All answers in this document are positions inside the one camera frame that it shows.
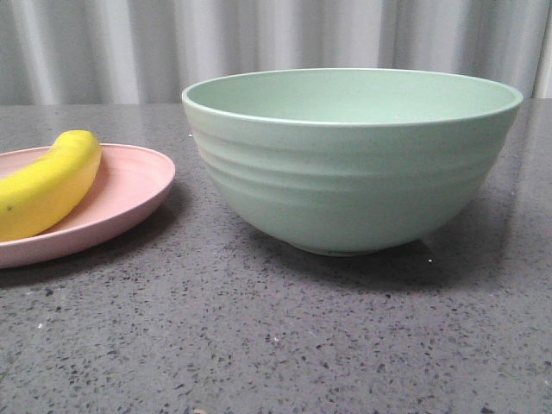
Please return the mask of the yellow banana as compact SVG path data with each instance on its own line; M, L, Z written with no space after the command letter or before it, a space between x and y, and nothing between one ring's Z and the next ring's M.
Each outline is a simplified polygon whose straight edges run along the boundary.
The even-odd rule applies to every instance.
M66 217L90 190L102 148L88 130L69 130L34 162L1 179L1 240L38 235Z

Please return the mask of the green ribbed bowl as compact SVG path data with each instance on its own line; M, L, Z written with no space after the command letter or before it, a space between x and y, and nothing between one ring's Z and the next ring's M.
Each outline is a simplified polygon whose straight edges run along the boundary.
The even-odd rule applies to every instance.
M523 94L464 75L317 68L214 78L182 93L230 209L322 255L358 255L455 217L495 164Z

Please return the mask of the pink plate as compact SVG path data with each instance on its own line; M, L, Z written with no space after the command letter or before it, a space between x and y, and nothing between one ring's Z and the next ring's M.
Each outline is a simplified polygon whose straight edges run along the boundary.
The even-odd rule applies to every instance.
M52 228L1 244L1 268L19 267L75 254L116 237L150 216L164 201L176 173L166 155L133 145L102 145L92 188Z

